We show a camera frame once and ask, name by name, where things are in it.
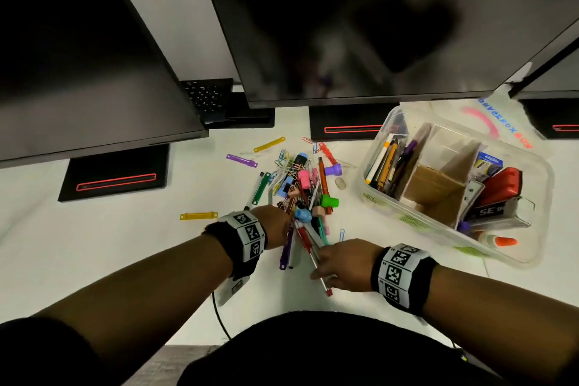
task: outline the black wristband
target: black wristband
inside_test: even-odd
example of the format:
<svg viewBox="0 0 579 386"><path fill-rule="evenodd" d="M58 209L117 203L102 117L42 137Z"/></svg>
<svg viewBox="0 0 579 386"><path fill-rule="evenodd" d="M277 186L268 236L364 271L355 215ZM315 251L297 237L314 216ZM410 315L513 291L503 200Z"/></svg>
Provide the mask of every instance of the black wristband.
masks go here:
<svg viewBox="0 0 579 386"><path fill-rule="evenodd" d="M386 248L372 267L372 289L393 307L422 316L437 265L426 251L412 246Z"/></svg>
<svg viewBox="0 0 579 386"><path fill-rule="evenodd" d="M209 224L204 234L214 236L231 258L233 271L230 277L238 280L249 276L255 271L257 261L267 247L265 229L250 213L235 212L220 220L223 221Z"/></svg>

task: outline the plastic container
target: plastic container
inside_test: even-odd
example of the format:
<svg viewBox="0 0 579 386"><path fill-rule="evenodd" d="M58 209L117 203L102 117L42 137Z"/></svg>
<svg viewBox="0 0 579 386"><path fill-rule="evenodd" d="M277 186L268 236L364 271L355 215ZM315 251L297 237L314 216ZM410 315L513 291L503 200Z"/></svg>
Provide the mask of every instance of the plastic container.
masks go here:
<svg viewBox="0 0 579 386"><path fill-rule="evenodd" d="M535 203L534 221L531 227L486 231L487 234L516 238L518 244L507 248L491 248L442 224L420 212L407 199L398 201L367 185L365 177L372 167L389 133L403 134L413 138L424 123L431 123L435 135L424 145L420 162L429 168L439 169L455 156L476 143L479 151L503 160L505 166L523 171L521 195ZM554 172L546 160L529 151L497 141L467 127L440 118L435 114L398 106L388 115L376 136L371 149L358 168L356 185L362 201L388 217L394 217L412 226L421 235L436 243L451 246L469 255L496 258L512 267L533 267L543 258L546 233L551 210Z"/></svg>

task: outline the yellow paper clip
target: yellow paper clip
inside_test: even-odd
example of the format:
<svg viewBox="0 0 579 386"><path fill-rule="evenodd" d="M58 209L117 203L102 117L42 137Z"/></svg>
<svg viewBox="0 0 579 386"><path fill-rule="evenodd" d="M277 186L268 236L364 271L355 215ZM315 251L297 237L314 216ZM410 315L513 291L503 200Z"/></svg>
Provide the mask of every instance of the yellow paper clip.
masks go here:
<svg viewBox="0 0 579 386"><path fill-rule="evenodd" d="M203 220L207 218L217 218L219 215L216 212L198 212L197 214L181 214L181 220Z"/></svg>
<svg viewBox="0 0 579 386"><path fill-rule="evenodd" d="M261 147L254 148L254 153L258 153L260 151L267 150L268 148L273 147L274 145L280 144L285 140L286 140L286 138L279 138L279 139L276 139L275 141L268 142L265 145L262 145Z"/></svg>

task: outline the person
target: person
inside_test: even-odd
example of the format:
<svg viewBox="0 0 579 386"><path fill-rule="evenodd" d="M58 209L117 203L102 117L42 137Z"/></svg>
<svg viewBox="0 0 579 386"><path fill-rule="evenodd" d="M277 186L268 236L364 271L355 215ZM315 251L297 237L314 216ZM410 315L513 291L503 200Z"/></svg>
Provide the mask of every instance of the person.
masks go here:
<svg viewBox="0 0 579 386"><path fill-rule="evenodd" d="M32 317L0 325L1 382L122 384L224 280L247 271L248 263L255 268L258 257L242 259L245 252L236 246L250 243L239 241L236 229L241 228L235 223L263 249L286 243L291 219L281 209L256 207L228 217L210 224L201 236L112 273ZM411 246L384 249L351 239L323 247L319 255L313 279L327 278L334 289L387 294L389 303L422 316L468 353L371 318L289 312L251 326L194 361L178 384L579 380L579 309L573 306L439 265ZM384 267L392 263L394 274ZM397 286L408 288L398 297L393 296L395 285L384 282L397 279L396 269L403 273ZM384 308L390 308L387 302ZM470 354L483 365L471 363Z"/></svg>

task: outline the black cable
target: black cable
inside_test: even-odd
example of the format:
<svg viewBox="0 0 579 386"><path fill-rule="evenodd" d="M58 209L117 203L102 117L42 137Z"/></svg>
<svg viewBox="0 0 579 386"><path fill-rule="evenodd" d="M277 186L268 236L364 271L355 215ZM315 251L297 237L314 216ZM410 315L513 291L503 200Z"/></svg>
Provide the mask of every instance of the black cable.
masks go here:
<svg viewBox="0 0 579 386"><path fill-rule="evenodd" d="M219 324L221 325L221 329L223 330L223 332L225 333L227 338L229 340L231 340L231 336L229 336L229 333L225 329L225 325L223 325L223 322L221 322L221 317L219 316L219 311L217 311L217 304L215 303L215 292L213 292L211 294L211 297L213 298L213 308L215 309L215 316L217 316L217 320L219 321Z"/></svg>

